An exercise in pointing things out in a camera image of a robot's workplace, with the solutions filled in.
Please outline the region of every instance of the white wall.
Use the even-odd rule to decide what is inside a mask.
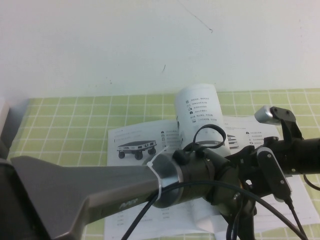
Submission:
[[[320,88],[319,13],[318,0],[1,0],[0,96]]]

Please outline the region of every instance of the cable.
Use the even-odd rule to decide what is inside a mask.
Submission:
[[[301,225],[301,223],[300,223],[300,220],[299,220],[299,218],[298,218],[298,216],[297,216],[297,213],[296,213],[296,211],[295,211],[295,207],[294,207],[294,205],[293,205],[293,203],[292,203],[291,197],[289,198],[289,200],[285,200],[284,202],[288,205],[289,209],[291,210],[292,215],[293,215],[293,217],[294,217],[294,220],[295,220],[296,224],[298,225],[298,228],[299,228],[300,232],[303,233],[303,234],[307,237],[307,235],[306,235],[306,233],[305,233],[305,230],[304,230],[304,228],[302,227],[302,225]]]
[[[244,197],[242,195],[241,195],[241,200],[240,201],[241,201],[240,202],[240,209],[237,212],[237,214],[236,214],[236,216],[234,218],[233,225],[232,225],[231,240],[236,240],[237,236],[238,236],[239,219],[240,219],[241,212],[243,210],[243,203],[244,203]]]
[[[315,189],[315,190],[320,191],[320,187],[312,184],[312,183],[308,180],[308,178],[307,178],[307,176],[306,176],[305,174],[303,175],[303,179],[304,179],[305,183],[306,183],[309,187],[311,187],[311,188],[313,188],[313,189]]]
[[[217,125],[214,125],[214,124],[206,124],[206,125],[203,125],[202,127],[200,127],[198,129],[198,131],[196,131],[196,133],[194,134],[194,137],[193,137],[193,141],[192,143],[188,144],[187,146],[184,147],[183,151],[185,152],[192,152],[195,150],[195,147],[196,147],[196,138],[197,138],[197,135],[198,133],[200,132],[200,130],[202,129],[213,129],[213,130],[216,130],[221,136],[222,136],[222,142],[220,142],[219,144],[217,145],[213,145],[213,146],[200,146],[198,149],[197,149],[197,152],[201,152],[202,150],[204,149],[218,149],[220,148],[221,146],[223,146],[225,144],[225,141],[227,139],[227,134],[226,132],[219,126]]]
[[[300,239],[302,240],[308,240],[307,237],[299,230],[296,228],[294,224],[292,224],[285,216],[283,216],[279,211],[277,211],[273,206],[271,206],[269,203],[258,197],[257,195],[253,194],[252,192],[242,189],[238,186],[228,184],[225,182],[213,180],[213,181],[192,181],[192,182],[182,182],[182,183],[176,183],[169,185],[167,187],[164,187],[162,189],[162,194],[165,194],[167,192],[170,192],[175,189],[179,189],[182,187],[188,187],[192,185],[212,185],[216,187],[223,187],[227,189],[234,190],[236,192],[239,192],[240,194],[243,194],[249,199],[252,199],[256,201],[257,203],[261,204],[264,206],[266,209],[268,209],[271,213],[273,213],[277,218],[279,218],[284,224],[286,224]],[[155,203],[155,201],[158,198],[158,194],[156,193],[151,200],[144,206],[142,211],[138,214],[138,216],[135,218],[135,220],[132,222],[131,226],[128,228],[126,233],[123,235],[121,240],[127,240],[130,234],[134,231],[140,220],[143,218],[143,216],[146,214],[148,209]]]
[[[234,225],[235,220],[233,220],[232,222],[230,222],[228,224],[228,227],[226,228],[226,233],[225,233],[225,240],[231,240],[232,238],[232,227]]]

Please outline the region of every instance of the bolt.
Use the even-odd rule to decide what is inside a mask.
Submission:
[[[233,196],[233,200],[236,200],[239,195],[240,195],[240,193],[237,192],[237,193]]]

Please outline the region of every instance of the zip tie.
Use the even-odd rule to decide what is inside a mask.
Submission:
[[[158,201],[161,198],[161,194],[162,194],[162,180],[161,177],[159,176],[159,174],[156,172],[156,170],[153,168],[153,161],[156,159],[156,157],[160,154],[162,154],[164,151],[166,151],[169,148],[169,146],[166,146],[164,149],[162,149],[159,153],[157,153],[156,155],[153,156],[153,158],[148,161],[146,163],[146,165],[151,169],[151,171],[154,173],[154,175],[156,176],[156,178],[158,179],[158,184],[159,184],[159,193],[158,193],[158,197],[156,199],[156,201]]]

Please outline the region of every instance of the cutting mat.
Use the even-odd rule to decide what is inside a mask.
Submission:
[[[320,89],[219,92],[218,97],[222,113],[228,116],[250,116],[263,105],[290,109],[304,138],[320,137]],[[174,99],[174,94],[31,99],[9,158],[27,155],[62,166],[105,166],[109,129],[175,119]],[[317,186],[320,186],[319,178],[309,176]],[[320,192],[308,186],[307,191],[320,213]],[[310,240],[320,240],[320,225],[304,229]],[[89,224],[82,239],[102,240],[103,236],[102,219]],[[287,228],[257,234],[256,238],[298,239]],[[213,240],[214,236],[186,234],[162,239]]]

